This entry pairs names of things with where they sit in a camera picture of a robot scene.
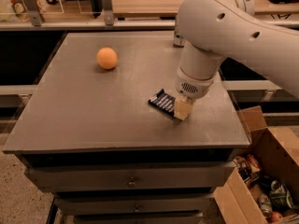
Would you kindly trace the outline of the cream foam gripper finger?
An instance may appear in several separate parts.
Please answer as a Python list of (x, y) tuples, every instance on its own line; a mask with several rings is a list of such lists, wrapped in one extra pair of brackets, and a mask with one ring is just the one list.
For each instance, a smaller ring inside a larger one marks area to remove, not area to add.
[(185, 95), (179, 95), (174, 103), (174, 117), (180, 120), (185, 120), (191, 114), (193, 106), (193, 99)]

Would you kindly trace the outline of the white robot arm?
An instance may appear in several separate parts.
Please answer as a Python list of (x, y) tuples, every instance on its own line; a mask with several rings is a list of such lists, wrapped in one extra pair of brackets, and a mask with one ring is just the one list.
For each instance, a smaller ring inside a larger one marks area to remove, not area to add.
[(253, 17), (253, 0), (184, 0), (176, 29), (185, 45), (174, 117), (184, 120), (204, 97), (221, 63), (232, 58), (299, 96), (299, 32)]

